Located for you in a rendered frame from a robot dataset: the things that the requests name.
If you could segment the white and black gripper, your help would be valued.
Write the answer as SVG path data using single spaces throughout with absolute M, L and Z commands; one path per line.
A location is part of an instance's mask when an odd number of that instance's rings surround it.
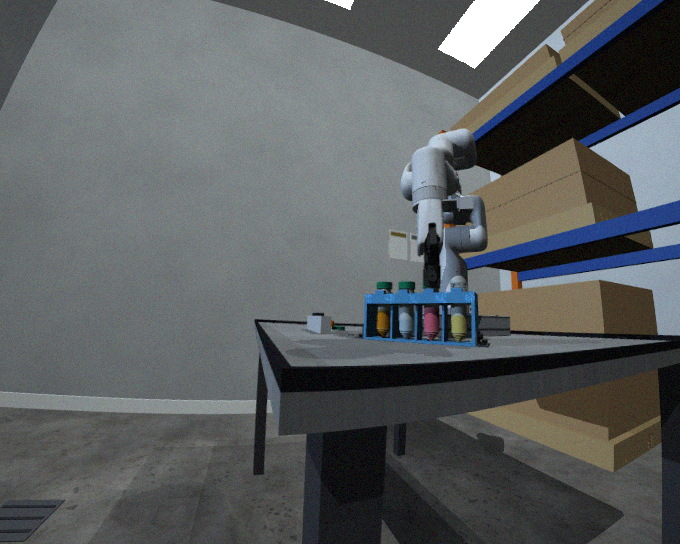
M 432 198 L 420 200 L 412 206 L 413 211 L 417 213 L 417 255 L 420 257 L 424 254 L 424 286 L 441 285 L 440 253 L 444 237 L 443 212 L 448 209 L 448 204 L 443 204 L 447 203 L 442 199 Z

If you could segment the black table edge trim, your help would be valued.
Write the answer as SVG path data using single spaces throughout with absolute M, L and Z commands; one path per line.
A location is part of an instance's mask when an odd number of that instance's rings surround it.
M 298 324 L 307 324 L 307 322 L 255 319 L 259 336 L 280 392 L 359 390 L 445 383 L 569 367 L 680 348 L 679 335 L 510 330 L 510 334 L 667 341 L 572 352 L 452 362 L 367 366 L 291 366 L 258 322 Z

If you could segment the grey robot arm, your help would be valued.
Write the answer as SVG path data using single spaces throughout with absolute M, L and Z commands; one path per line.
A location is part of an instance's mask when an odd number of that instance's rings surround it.
M 459 254 L 484 251 L 488 244 L 484 201 L 478 195 L 462 196 L 457 173 L 475 166 L 475 147 L 468 129 L 438 134 L 413 154 L 401 178 L 402 195 L 412 201 L 412 206 L 423 199 L 442 199 L 448 204 L 443 212 L 444 224 L 474 224 L 444 228 L 440 292 L 451 292 L 452 280 L 466 280 L 468 291 L 467 264 Z

